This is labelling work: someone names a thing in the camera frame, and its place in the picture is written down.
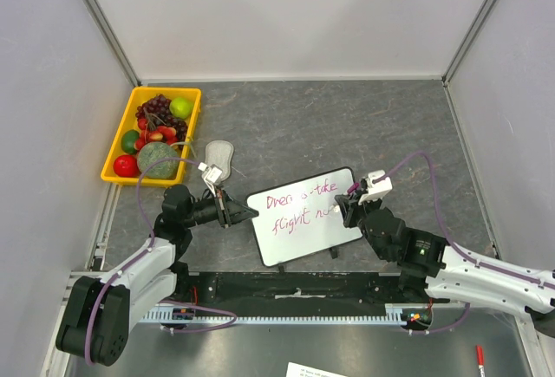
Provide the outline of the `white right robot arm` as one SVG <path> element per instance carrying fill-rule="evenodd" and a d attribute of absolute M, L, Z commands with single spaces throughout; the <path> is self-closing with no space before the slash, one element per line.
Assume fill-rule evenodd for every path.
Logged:
<path fill-rule="evenodd" d="M 379 259 L 400 269 L 399 296 L 426 296 L 480 305 L 529 319 L 535 330 L 554 336 L 554 273 L 507 263 L 410 228 L 379 199 L 337 195 L 335 211 L 346 228 L 357 228 Z"/>

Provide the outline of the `white marker with magenta cap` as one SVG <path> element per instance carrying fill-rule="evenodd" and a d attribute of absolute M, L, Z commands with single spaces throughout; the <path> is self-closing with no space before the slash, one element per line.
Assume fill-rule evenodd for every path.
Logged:
<path fill-rule="evenodd" d="M 355 182 L 344 194 L 336 195 L 330 209 L 336 213 L 341 212 L 342 215 L 345 216 L 349 212 L 351 206 L 358 202 L 359 188 L 360 183 Z"/>

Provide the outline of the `small black framed whiteboard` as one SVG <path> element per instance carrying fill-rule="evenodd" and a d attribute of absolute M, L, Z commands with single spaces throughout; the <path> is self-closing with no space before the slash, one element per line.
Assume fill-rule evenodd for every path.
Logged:
<path fill-rule="evenodd" d="M 258 212 L 252 225 L 264 266 L 274 267 L 362 237 L 343 225 L 335 196 L 355 182 L 348 167 L 279 185 L 247 196 Z"/>

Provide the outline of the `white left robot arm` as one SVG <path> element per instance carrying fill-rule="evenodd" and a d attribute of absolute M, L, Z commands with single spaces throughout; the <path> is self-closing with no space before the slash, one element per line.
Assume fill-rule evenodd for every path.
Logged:
<path fill-rule="evenodd" d="M 157 303 L 183 301 L 190 292 L 188 268 L 180 262 L 191 229 L 216 222 L 224 228 L 258 211 L 221 188 L 195 198 L 185 185 L 164 192 L 161 212 L 147 241 L 128 259 L 98 277 L 81 276 L 72 286 L 55 338 L 58 350 L 89 364 L 113 365 L 130 331 Z"/>

